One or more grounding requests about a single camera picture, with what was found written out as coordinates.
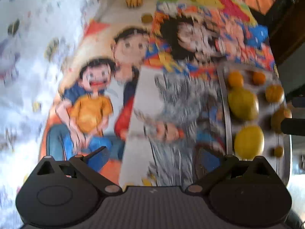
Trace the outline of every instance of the black hair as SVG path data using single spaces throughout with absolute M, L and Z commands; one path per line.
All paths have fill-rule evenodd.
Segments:
M 175 61 L 179 60 L 187 60 L 193 61 L 196 59 L 195 52 L 191 52 L 185 48 L 183 48 L 178 41 L 178 27 L 180 23 L 187 23 L 190 25 L 194 25 L 194 22 L 198 22 L 196 19 L 187 17 L 185 15 L 177 16 L 176 18 L 169 16 L 169 19 L 164 19 L 163 23 L 160 23 L 160 33 L 162 38 L 170 45 L 171 55 Z M 214 59 L 218 59 L 217 57 L 210 57 L 210 61 L 212 62 Z
M 115 62 L 111 59 L 93 59 L 88 62 L 79 72 L 79 78 L 83 79 L 83 73 L 86 71 L 88 67 L 99 67 L 102 65 L 108 65 L 110 67 L 111 73 L 115 70 Z
M 131 35 L 134 35 L 136 33 L 139 34 L 149 34 L 149 32 L 142 28 L 135 28 L 135 27 L 129 27 L 124 29 L 122 32 L 120 32 L 115 38 L 114 41 L 117 43 L 120 39 L 126 39 Z

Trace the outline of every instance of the cartoon face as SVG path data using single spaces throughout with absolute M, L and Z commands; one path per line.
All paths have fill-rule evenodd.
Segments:
M 180 23 L 178 26 L 178 42 L 190 52 L 203 52 L 204 54 L 214 55 L 216 48 L 213 37 L 217 34 L 207 30 L 204 25 L 194 22 L 194 25 Z
M 133 34 L 126 39 L 119 39 L 112 46 L 116 62 L 129 64 L 142 64 L 148 48 L 148 34 Z
M 109 65 L 101 65 L 97 67 L 88 67 L 79 85 L 87 91 L 105 89 L 111 82 L 111 69 Z
M 148 137 L 162 142 L 170 142 L 184 137 L 183 131 L 174 124 L 162 121 L 157 121 L 154 126 L 146 126 L 145 130 L 149 130 L 146 131 Z

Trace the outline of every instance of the patterned fabric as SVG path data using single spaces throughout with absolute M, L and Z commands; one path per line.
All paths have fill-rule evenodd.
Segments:
M 0 228 L 22 225 L 16 193 L 37 164 L 63 62 L 109 1 L 0 0 Z

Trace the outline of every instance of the orange sleeve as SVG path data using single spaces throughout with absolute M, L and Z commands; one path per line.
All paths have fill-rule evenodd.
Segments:
M 72 110 L 71 110 L 71 112 L 70 112 L 70 117 L 72 117 L 72 118 L 76 118 L 76 117 L 78 117 L 78 115 L 79 115 L 79 111 L 80 111 L 80 102 L 81 101 L 81 98 L 79 98 L 75 103 L 74 103 L 74 105 L 73 105 L 73 107 L 72 107 Z
M 112 103 L 109 97 L 104 96 L 103 97 L 103 103 L 102 103 L 102 116 L 109 116 L 113 114 L 113 108 Z

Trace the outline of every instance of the yellow shirt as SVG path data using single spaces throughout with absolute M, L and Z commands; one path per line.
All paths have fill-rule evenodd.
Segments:
M 70 113 L 71 118 L 75 118 L 77 126 L 83 133 L 89 133 L 98 127 L 104 116 L 113 113 L 113 108 L 109 97 L 84 95 L 75 102 Z M 98 135 L 103 136 L 103 132 L 98 131 Z

